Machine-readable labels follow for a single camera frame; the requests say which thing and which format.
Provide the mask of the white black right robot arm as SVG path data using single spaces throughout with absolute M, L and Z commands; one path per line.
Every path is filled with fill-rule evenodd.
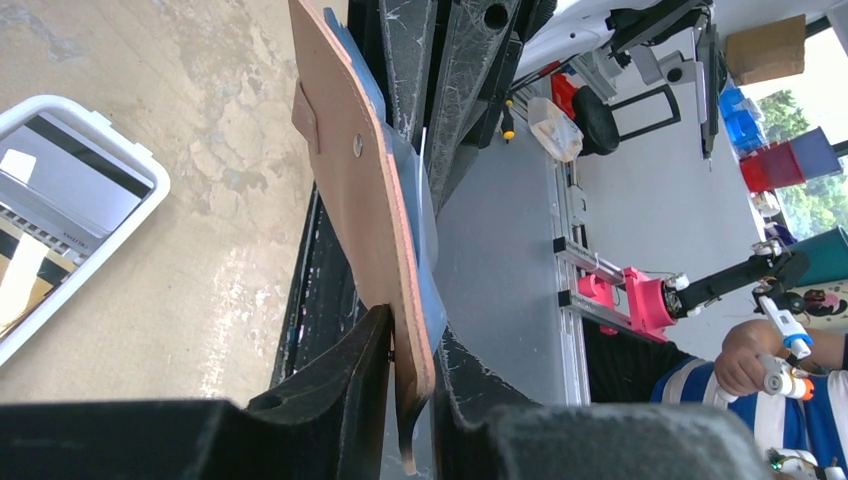
M 604 62 L 638 63 L 711 11 L 708 1 L 354 1 L 349 18 L 440 209 L 503 129 L 514 93 L 567 67 L 597 86 Z

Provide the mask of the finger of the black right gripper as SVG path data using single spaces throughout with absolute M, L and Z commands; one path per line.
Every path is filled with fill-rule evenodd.
M 381 0 L 379 7 L 393 126 L 404 138 L 418 140 L 423 130 L 438 3 Z
M 509 42 L 525 36 L 528 1 L 440 1 L 425 165 L 441 211 L 491 140 L 494 98 Z

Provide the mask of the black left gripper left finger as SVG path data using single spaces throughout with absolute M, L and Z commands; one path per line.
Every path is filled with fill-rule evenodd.
M 375 479 L 393 319 L 370 309 L 246 408 L 227 400 L 6 405 L 5 479 Z

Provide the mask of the tan leather card holder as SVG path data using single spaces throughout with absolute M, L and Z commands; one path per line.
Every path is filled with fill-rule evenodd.
M 417 470 L 418 419 L 436 387 L 447 325 L 433 278 L 437 235 L 423 161 L 386 120 L 378 83 L 331 9 L 289 5 L 298 68 L 292 122 L 307 141 L 317 190 L 360 300 L 393 323 L 398 449 Z

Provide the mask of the operator hand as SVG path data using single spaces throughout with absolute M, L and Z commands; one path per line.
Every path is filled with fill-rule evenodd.
M 766 369 L 760 357 L 766 355 L 783 359 L 788 356 L 782 336 L 770 321 L 749 320 L 733 327 L 714 362 L 719 386 L 736 397 L 763 392 Z

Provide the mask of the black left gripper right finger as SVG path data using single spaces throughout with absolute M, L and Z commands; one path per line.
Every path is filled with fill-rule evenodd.
M 446 329 L 436 352 L 439 479 L 770 479 L 732 414 L 703 405 L 532 401 Z

